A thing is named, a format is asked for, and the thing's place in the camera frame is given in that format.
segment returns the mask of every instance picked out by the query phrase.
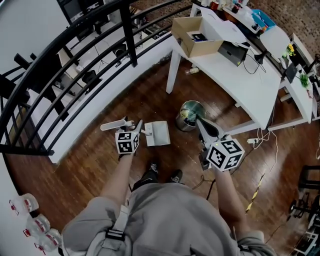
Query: caution tape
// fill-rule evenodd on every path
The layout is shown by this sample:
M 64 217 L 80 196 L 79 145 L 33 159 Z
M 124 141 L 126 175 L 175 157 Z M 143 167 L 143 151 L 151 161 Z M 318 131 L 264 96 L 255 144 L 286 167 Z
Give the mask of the caution tape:
M 249 212 L 249 210 L 251 209 L 251 206 L 252 206 L 252 204 L 254 203 L 255 198 L 257 197 L 257 194 L 258 194 L 259 188 L 260 188 L 260 186 L 261 186 L 262 180 L 264 179 L 264 176 L 265 176 L 265 173 L 262 174 L 262 176 L 261 176 L 261 178 L 260 178 L 260 181 L 259 181 L 259 183 L 258 183 L 258 186 L 257 186 L 257 188 L 256 188 L 256 190 L 255 190 L 255 192 L 254 192 L 254 194 L 253 194 L 252 199 L 251 199 L 251 202 L 249 203 L 248 207 L 247 207 L 246 210 L 245 210 L 245 214 L 247 214 L 247 213 Z

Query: person's left arm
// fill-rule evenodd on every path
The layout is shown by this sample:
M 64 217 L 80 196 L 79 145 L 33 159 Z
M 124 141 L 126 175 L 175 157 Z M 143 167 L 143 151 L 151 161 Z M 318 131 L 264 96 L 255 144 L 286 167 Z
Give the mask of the person's left arm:
M 86 251 L 96 235 L 112 227 L 125 204 L 133 154 L 124 155 L 100 196 L 93 198 L 62 231 L 63 246 L 72 252 Z

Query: trash can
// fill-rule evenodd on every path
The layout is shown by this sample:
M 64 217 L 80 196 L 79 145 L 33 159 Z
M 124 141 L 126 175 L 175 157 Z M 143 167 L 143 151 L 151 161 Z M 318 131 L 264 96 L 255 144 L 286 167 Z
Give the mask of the trash can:
M 189 100 L 183 103 L 175 118 L 177 128 L 183 132 L 192 131 L 196 128 L 196 119 L 205 118 L 206 110 L 198 101 Z

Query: chair wheel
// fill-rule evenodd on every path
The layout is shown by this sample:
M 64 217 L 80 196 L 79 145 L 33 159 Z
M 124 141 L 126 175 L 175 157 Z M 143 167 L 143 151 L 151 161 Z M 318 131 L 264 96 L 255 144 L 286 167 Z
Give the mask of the chair wheel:
M 289 214 L 292 214 L 292 212 L 295 209 L 296 204 L 297 204 L 297 201 L 293 200 L 292 203 L 290 204 L 290 207 L 289 207 Z

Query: white wall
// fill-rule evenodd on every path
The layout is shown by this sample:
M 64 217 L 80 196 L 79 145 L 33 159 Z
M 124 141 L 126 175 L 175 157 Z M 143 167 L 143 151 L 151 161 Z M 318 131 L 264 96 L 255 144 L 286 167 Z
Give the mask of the white wall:
M 27 216 L 16 215 L 9 200 L 18 195 L 3 158 L 0 154 L 0 255 L 1 256 L 43 256 L 33 237 L 25 237 Z M 47 256 L 60 256 L 58 250 L 46 252 Z
M 50 159 L 53 163 L 58 163 L 63 156 L 69 151 L 76 139 L 81 135 L 84 129 L 96 118 L 96 116 L 114 99 L 116 98 L 124 89 L 126 89 L 135 79 L 137 79 L 143 72 L 148 70 L 152 65 L 160 61 L 161 58 L 168 55 L 172 51 L 172 43 L 174 37 L 171 36 L 167 40 L 158 44 L 156 47 L 148 51 L 142 57 L 138 59 L 138 65 L 132 67 L 131 65 L 127 67 L 122 73 L 120 73 L 115 79 L 112 80 L 106 87 L 104 87 L 98 95 L 95 96 L 93 100 L 80 112 L 80 114 L 73 120 L 69 127 L 64 131 L 62 136 L 53 146 L 52 150 L 54 154 L 50 156 Z M 122 65 L 118 68 L 113 66 L 107 73 L 105 73 L 102 78 L 103 81 L 100 85 L 114 72 L 117 71 Z M 63 122 L 56 126 L 48 137 L 48 141 L 52 141 L 56 137 L 56 134 L 62 129 L 63 124 L 65 124 L 68 119 L 73 115 L 73 113 L 86 101 L 86 98 L 89 97 L 97 88 L 97 85 L 94 90 L 92 90 L 86 97 L 80 101 L 80 103 L 74 108 L 70 113 L 69 117 Z
M 0 8 L 0 74 L 18 66 L 19 53 L 27 61 L 39 55 L 66 27 L 57 0 L 6 0 Z

